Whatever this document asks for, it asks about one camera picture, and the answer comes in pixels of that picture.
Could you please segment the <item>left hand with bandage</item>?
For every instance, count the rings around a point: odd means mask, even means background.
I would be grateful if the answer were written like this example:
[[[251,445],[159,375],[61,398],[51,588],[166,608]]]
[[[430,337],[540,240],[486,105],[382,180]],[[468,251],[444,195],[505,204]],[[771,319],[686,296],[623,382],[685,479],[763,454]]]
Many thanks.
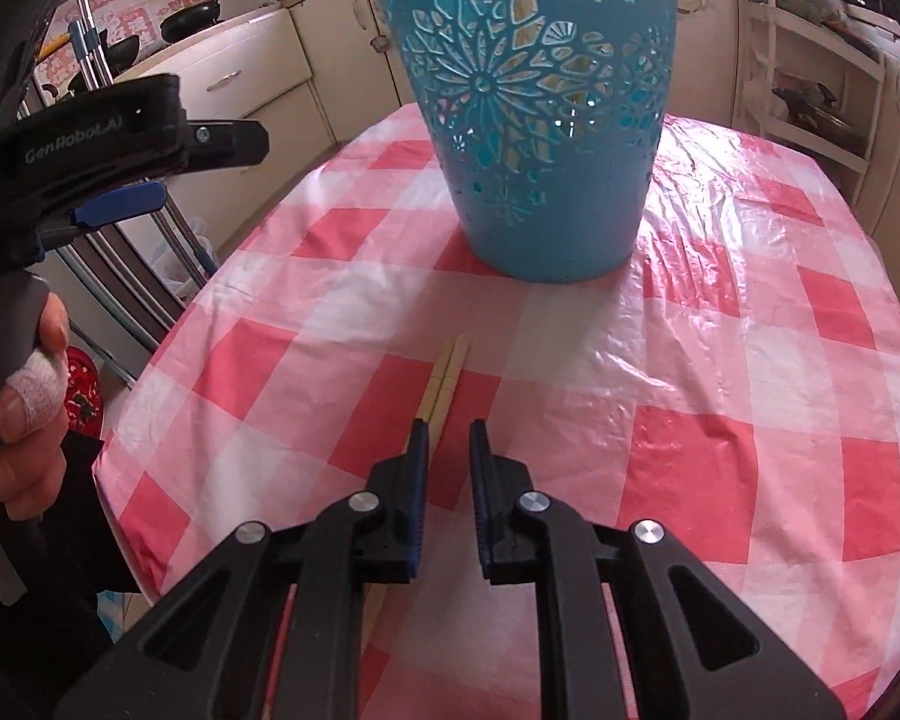
[[[50,293],[38,324],[38,348],[1,388],[0,504],[16,522],[48,511],[63,484],[68,333],[66,307]]]

